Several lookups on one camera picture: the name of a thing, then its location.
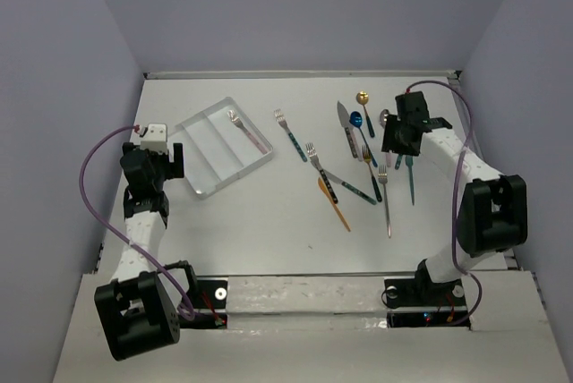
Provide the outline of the fork with pink handle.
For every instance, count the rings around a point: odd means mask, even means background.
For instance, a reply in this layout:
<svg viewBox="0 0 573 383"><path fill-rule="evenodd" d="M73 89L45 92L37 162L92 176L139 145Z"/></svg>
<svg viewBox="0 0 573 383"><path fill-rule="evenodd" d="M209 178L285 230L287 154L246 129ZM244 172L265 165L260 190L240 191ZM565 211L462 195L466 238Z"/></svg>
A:
<svg viewBox="0 0 573 383"><path fill-rule="evenodd" d="M227 115L232 122L232 124L240 129L243 134L250 140L250 142L261 152L261 154L265 155L268 153L267 149L255 138L255 136L244 126L243 121L237 115L235 110L229 110Z"/></svg>

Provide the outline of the long silver fork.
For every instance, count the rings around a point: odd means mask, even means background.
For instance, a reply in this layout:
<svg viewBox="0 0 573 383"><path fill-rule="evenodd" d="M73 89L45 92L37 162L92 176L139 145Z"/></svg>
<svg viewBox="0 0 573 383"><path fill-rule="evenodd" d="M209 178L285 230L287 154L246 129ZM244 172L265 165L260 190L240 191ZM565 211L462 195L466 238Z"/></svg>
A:
<svg viewBox="0 0 573 383"><path fill-rule="evenodd" d="M387 166L386 165L381 165L379 167L378 181L379 181L380 185L382 186L382 199L383 199L384 210L385 210L387 235L388 235L388 238L390 238L392 236L392 228L391 228L391 218L390 218L390 212L389 212L389 200L388 200L388 191L387 191L388 172L387 172Z"/></svg>

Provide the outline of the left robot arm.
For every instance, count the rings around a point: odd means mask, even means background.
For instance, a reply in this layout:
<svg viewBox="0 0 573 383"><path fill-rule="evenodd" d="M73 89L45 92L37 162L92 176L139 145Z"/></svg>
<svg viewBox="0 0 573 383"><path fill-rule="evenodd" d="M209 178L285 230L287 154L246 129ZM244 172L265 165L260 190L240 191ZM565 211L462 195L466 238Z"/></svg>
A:
<svg viewBox="0 0 573 383"><path fill-rule="evenodd" d="M174 277L155 258L169 217L164 183L184 177L183 145L174 144L173 153L143 143L123 145L125 232L108 229L125 247L111 281L94 294L108 348L118 362L176 344L180 320L198 317L193 270L187 270L188 277Z"/></svg>

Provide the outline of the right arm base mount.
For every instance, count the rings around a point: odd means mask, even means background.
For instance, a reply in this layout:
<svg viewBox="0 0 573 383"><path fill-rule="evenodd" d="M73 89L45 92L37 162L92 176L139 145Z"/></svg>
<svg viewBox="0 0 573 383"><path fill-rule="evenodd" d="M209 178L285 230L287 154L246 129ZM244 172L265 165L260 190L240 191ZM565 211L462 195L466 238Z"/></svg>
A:
<svg viewBox="0 0 573 383"><path fill-rule="evenodd" d="M431 328L452 323L456 327L469 326L466 320L459 322L468 312L460 279L424 294L412 277L385 279L381 301L388 310L390 328Z"/></svg>

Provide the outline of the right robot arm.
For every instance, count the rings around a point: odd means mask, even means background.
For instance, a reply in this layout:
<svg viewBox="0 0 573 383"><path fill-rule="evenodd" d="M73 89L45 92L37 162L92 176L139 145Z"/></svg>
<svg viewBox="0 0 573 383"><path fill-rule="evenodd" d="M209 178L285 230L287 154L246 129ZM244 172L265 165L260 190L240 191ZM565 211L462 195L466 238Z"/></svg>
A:
<svg viewBox="0 0 573 383"><path fill-rule="evenodd" d="M421 91L395 100L398 111L387 118L381 149L424 156L452 180L453 237L422 260L413 277L386 281L385 302L391 309L436 307L482 260L526 241L526 182L486 164L448 121L431 117Z"/></svg>

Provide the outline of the silver spoon pink handle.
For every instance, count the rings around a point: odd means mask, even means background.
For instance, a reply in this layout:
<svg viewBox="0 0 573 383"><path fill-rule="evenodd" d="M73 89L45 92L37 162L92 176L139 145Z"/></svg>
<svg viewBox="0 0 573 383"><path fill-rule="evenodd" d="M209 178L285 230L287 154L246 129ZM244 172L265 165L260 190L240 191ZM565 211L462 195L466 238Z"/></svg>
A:
<svg viewBox="0 0 573 383"><path fill-rule="evenodd" d="M390 111L388 109L383 109L380 113L379 116L379 123L382 127L382 129L386 128L386 124L387 124L387 118L388 115L390 114ZM385 153L385 159L386 159L386 166L387 167L392 167L393 166L393 161L392 161L392 156L389 152Z"/></svg>

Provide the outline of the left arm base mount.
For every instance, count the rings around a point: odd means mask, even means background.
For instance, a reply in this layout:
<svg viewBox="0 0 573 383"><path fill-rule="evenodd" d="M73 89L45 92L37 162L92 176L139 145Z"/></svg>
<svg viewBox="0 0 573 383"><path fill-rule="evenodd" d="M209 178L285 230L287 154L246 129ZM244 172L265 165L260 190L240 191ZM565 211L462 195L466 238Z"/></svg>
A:
<svg viewBox="0 0 573 383"><path fill-rule="evenodd" d="M195 318L179 317L181 329L226 329L228 279L200 277L198 287L199 292L191 295Z"/></svg>

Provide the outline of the fork with black handle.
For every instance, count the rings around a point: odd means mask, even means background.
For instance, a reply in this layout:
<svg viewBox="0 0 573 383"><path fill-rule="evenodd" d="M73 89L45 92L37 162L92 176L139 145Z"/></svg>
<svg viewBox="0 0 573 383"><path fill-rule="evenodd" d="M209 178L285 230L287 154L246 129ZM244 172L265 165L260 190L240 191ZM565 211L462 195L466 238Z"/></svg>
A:
<svg viewBox="0 0 573 383"><path fill-rule="evenodd" d="M334 190L330 184L329 178L327 177L325 170L321 166L319 157L317 155L317 152L316 152L316 149L315 149L313 143L307 142L305 144L305 149L306 149L308 157L311 160L311 163L320 173L321 179L325 183L325 186L327 188L329 196L332 198L332 200L335 204L338 204L338 197L337 197L336 193L334 192Z"/></svg>

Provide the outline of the fork with teal handle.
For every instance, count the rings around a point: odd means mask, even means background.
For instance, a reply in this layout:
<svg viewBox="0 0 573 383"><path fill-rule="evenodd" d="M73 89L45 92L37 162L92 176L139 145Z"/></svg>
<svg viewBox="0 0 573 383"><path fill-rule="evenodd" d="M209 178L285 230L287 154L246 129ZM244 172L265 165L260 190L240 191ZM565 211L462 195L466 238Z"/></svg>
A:
<svg viewBox="0 0 573 383"><path fill-rule="evenodd" d="M290 139L291 143L295 147L299 157L303 160L303 162L307 161L307 156L305 155L304 151L302 150L300 144L298 143L297 139L295 138L294 134L291 132L290 128L288 127L287 120L280 109L276 109L274 111L274 116L279 124L279 126L286 132L288 138Z"/></svg>

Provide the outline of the gold fork teal handle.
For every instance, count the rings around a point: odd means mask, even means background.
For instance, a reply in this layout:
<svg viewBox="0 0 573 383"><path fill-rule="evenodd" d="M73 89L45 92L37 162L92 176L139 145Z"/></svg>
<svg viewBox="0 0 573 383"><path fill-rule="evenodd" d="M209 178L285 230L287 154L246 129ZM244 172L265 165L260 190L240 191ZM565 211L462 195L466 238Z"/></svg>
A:
<svg viewBox="0 0 573 383"><path fill-rule="evenodd" d="M381 191L380 191L380 188L379 188L378 183L377 183L377 178L374 175L374 172L372 170L372 162L373 162L372 155L371 155L371 152L370 152L370 150L368 150L366 145L362 146L362 156L363 156L363 161L368 166L368 170L369 170L371 182L372 182L372 188L374 190L376 200L378 202L382 202L383 198L381 196Z"/></svg>

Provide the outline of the teal plastic fork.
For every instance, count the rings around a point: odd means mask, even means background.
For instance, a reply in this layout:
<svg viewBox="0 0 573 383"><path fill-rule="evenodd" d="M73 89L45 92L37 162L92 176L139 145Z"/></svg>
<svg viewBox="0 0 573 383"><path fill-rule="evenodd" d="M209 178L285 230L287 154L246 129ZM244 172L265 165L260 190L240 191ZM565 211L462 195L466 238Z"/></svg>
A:
<svg viewBox="0 0 573 383"><path fill-rule="evenodd" d="M413 164L414 164L413 157L406 155L406 167L407 167L407 172L408 172L410 198L411 198L411 203L414 206L415 205L415 180L414 180L414 173L413 173Z"/></svg>

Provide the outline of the silver spoon teal handle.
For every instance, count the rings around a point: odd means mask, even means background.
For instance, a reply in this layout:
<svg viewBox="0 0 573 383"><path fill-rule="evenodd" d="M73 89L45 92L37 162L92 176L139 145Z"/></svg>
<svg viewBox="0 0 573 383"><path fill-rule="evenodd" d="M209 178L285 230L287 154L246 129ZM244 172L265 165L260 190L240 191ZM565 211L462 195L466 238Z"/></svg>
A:
<svg viewBox="0 0 573 383"><path fill-rule="evenodd" d="M395 170L398 170L401 167L402 160L403 160L403 155L398 155L394 165Z"/></svg>

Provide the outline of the knife with teal handle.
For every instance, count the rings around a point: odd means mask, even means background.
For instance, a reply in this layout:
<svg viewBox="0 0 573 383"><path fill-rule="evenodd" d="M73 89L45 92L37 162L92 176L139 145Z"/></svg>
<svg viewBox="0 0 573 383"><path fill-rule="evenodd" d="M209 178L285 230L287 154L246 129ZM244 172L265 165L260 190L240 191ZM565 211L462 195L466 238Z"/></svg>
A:
<svg viewBox="0 0 573 383"><path fill-rule="evenodd" d="M354 187L352 184L342 180L341 178L337 177L336 175L332 174L331 172L329 172L328 170L324 169L324 172L326 174L326 176L328 177L329 180L333 181L336 184L339 184L341 186L343 186L345 189L347 189L348 191L352 192L354 195L360 197L362 200L367 201L368 203L372 204L372 205L376 205L377 204L377 200L375 200L374 198L368 196L366 193L364 193L363 191L360 191L359 189L357 189L356 187Z"/></svg>

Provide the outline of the gold spoon teal handle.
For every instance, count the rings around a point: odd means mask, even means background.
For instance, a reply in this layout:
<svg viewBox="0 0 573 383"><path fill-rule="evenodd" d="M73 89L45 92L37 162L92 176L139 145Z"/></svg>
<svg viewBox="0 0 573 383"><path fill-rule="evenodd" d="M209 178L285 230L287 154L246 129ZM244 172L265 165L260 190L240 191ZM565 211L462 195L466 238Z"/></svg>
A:
<svg viewBox="0 0 573 383"><path fill-rule="evenodd" d="M356 94L355 98L356 98L357 103L359 105L361 105L363 108L364 119L366 120L369 135L371 138L374 138L375 137L375 131L374 131L374 128L372 126L372 120L371 120L369 113L368 113L368 110L367 110L367 103L369 102L369 95L365 91L359 91Z"/></svg>

